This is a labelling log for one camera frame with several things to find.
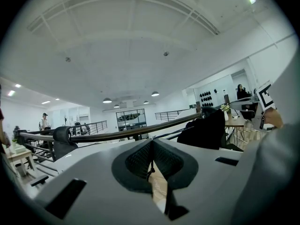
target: glass wall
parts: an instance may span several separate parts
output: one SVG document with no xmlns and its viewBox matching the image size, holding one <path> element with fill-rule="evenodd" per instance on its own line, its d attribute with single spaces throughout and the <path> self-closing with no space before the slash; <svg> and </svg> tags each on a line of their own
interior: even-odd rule
<svg viewBox="0 0 300 225">
<path fill-rule="evenodd" d="M 116 112 L 116 116 L 119 131 L 147 126 L 144 109 Z"/>
</svg>

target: black mesh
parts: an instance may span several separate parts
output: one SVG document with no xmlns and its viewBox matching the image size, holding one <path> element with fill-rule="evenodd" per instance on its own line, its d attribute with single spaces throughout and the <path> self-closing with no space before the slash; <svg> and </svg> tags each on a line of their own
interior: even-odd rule
<svg viewBox="0 0 300 225">
<path fill-rule="evenodd" d="M 158 144 L 154 144 L 154 161 L 167 180 L 183 167 L 183 159 Z"/>
<path fill-rule="evenodd" d="M 151 162 L 150 143 L 142 147 L 125 160 L 126 168 L 134 175 L 141 178 L 147 177 Z"/>
</svg>

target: standing person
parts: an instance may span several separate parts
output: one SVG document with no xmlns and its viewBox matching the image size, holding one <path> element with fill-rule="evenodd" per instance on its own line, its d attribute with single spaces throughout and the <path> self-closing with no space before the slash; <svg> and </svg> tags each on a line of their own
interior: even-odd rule
<svg viewBox="0 0 300 225">
<path fill-rule="evenodd" d="M 246 93 L 245 90 L 243 90 L 243 86 L 242 84 L 239 84 L 238 85 L 238 92 L 237 92 L 237 97 L 238 97 L 238 100 L 239 99 L 242 99 L 242 98 L 247 98 L 248 97 L 248 94 Z"/>
<path fill-rule="evenodd" d="M 49 127 L 47 116 L 48 116 L 47 113 L 43 113 L 43 119 L 40 122 L 42 130 L 47 130 Z"/>
</svg>

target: desk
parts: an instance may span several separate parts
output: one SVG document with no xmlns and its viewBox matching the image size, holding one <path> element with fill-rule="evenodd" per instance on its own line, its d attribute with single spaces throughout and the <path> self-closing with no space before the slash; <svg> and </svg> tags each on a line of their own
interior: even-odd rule
<svg viewBox="0 0 300 225">
<path fill-rule="evenodd" d="M 242 136 L 243 140 L 244 137 L 244 125 L 246 120 L 243 118 L 241 114 L 239 114 L 239 117 L 237 120 L 233 119 L 234 114 L 228 114 L 228 121 L 225 121 L 225 127 L 226 128 L 236 128 L 236 145 L 238 145 L 238 131 L 240 132 L 240 135 Z"/>
<path fill-rule="evenodd" d="M 29 165 L 31 166 L 32 170 L 34 170 L 35 172 L 37 170 L 36 166 L 33 162 L 33 159 L 32 159 L 31 151 L 29 149 L 26 149 L 26 151 L 20 152 L 20 153 L 8 153 L 6 156 L 10 163 L 20 160 L 22 165 L 23 165 L 22 159 L 28 158 L 28 162 L 29 162 Z"/>
</svg>

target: hand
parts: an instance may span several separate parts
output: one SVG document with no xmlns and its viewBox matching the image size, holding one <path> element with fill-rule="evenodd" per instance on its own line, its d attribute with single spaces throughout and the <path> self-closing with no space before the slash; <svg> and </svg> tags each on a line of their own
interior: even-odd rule
<svg viewBox="0 0 300 225">
<path fill-rule="evenodd" d="M 263 116 L 265 118 L 265 123 L 272 124 L 277 128 L 281 128 L 283 126 L 281 116 L 276 109 L 270 107 L 266 110 Z"/>
</svg>

